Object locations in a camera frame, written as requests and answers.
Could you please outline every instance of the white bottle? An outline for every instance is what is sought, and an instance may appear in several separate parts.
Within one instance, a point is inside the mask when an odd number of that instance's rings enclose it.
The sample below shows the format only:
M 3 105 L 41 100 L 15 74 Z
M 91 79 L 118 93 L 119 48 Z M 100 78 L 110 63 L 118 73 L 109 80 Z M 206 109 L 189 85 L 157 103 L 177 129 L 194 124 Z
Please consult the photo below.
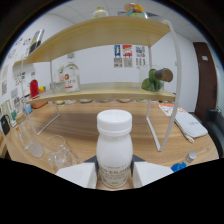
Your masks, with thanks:
M 68 64 L 64 69 L 65 92 L 80 91 L 79 68 L 73 62 L 74 53 L 68 54 Z
M 110 188 L 123 186 L 130 170 L 133 145 L 130 137 L 132 115 L 124 110 L 105 110 L 97 115 L 96 156 L 103 183 Z

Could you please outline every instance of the glass cup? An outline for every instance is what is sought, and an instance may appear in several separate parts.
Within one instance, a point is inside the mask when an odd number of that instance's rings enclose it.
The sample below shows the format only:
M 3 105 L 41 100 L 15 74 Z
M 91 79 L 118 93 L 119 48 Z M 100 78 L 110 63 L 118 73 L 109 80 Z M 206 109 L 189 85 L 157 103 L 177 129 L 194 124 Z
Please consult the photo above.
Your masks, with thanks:
M 80 164 L 79 157 L 72 151 L 66 140 L 60 135 L 54 135 L 46 140 L 44 145 L 47 150 L 48 163 L 57 172 L 64 167 Z

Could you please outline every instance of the small bottle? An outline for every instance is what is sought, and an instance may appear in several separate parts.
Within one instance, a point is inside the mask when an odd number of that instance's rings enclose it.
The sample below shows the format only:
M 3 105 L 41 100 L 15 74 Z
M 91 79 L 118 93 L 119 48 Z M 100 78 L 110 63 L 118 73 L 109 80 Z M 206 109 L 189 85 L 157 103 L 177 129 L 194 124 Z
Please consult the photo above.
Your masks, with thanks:
M 74 53 L 68 54 L 68 64 L 65 66 L 65 92 L 73 93 L 80 91 L 79 68 L 74 64 Z
M 97 115 L 97 129 L 96 156 L 102 182 L 119 188 L 128 179 L 132 161 L 132 115 L 124 110 L 102 111 Z
M 171 82 L 173 80 L 173 73 L 168 68 L 160 70 L 151 69 L 149 71 L 149 79 L 151 81 L 162 80 L 164 82 Z
M 182 160 L 180 163 L 175 163 L 171 169 L 173 172 L 179 171 L 187 167 L 194 159 L 196 158 L 196 153 L 194 151 L 190 151 L 187 157 Z
M 29 54 L 31 54 L 41 44 L 43 35 L 44 35 L 44 29 L 38 30 L 34 34 L 34 37 L 33 37 L 32 42 L 30 44 Z
M 18 125 L 16 127 L 18 138 L 24 150 L 28 150 L 34 157 L 40 158 L 43 155 L 43 148 L 37 141 L 32 127 L 26 121 L 26 116 L 24 113 L 20 113 L 16 116 L 16 123 Z
M 108 12 L 104 7 L 97 7 L 97 10 L 93 13 L 93 19 L 108 16 Z
M 39 87 L 38 82 L 35 79 L 35 72 L 31 73 L 31 79 L 32 81 L 30 82 L 30 97 L 34 99 L 39 96 Z

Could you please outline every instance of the desk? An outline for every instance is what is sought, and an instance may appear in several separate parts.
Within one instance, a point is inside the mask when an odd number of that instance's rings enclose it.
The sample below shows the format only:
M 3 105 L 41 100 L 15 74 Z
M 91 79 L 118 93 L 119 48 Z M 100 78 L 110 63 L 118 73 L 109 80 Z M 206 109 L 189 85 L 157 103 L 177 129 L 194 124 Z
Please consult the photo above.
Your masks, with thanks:
M 59 106 L 59 118 L 51 123 L 37 138 L 41 144 L 44 144 L 49 136 L 61 135 L 65 137 L 80 159 L 85 161 L 96 155 L 96 144 L 99 136 L 97 114 L 108 109 L 126 110 L 132 114 L 133 126 L 130 135 L 133 142 L 133 153 L 149 163 L 171 167 L 174 163 L 186 157 L 191 150 L 194 150 L 197 154 L 197 158 L 192 162 L 192 165 L 219 158 L 216 147 L 209 135 L 195 139 L 192 144 L 185 139 L 176 124 L 172 128 L 164 150 L 158 152 L 145 118 L 147 103 L 139 103 L 135 100 L 128 103 L 121 103 L 118 100 L 102 103 L 99 100 L 94 100 L 90 103 L 77 102 L 71 105 Z M 40 130 L 55 114 L 55 105 L 46 104 L 42 108 L 33 109 L 30 115 L 35 127 Z M 161 144 L 170 117 L 167 117 L 157 103 L 154 102 L 151 103 L 149 118 Z M 46 153 L 48 152 L 45 151 L 44 155 L 39 159 L 34 158 L 22 148 L 14 128 L 11 128 L 5 140 L 13 161 L 31 164 L 54 173 L 47 162 Z M 129 175 L 127 183 L 116 190 L 130 188 L 133 188 L 131 175 Z M 100 175 L 96 189 L 112 190 L 103 185 Z

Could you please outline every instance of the bottle cap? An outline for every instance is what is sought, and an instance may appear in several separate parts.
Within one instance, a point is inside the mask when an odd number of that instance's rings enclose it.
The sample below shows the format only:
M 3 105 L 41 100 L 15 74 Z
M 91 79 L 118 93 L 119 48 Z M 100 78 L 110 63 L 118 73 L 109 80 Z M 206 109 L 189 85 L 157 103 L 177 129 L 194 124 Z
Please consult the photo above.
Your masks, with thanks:
M 189 163 L 191 163 L 195 158 L 196 158 L 196 153 L 195 153 L 195 151 L 190 151 L 190 152 L 188 153 L 186 159 L 187 159 L 187 161 L 188 161 Z
M 16 123 L 21 124 L 23 121 L 26 120 L 26 116 L 24 113 L 20 113 L 18 116 L 16 116 Z
M 74 58 L 74 57 L 75 57 L 74 52 L 67 54 L 67 58 Z
M 107 136 L 121 136 L 130 133 L 132 115 L 124 110 L 105 110 L 97 115 L 97 129 Z

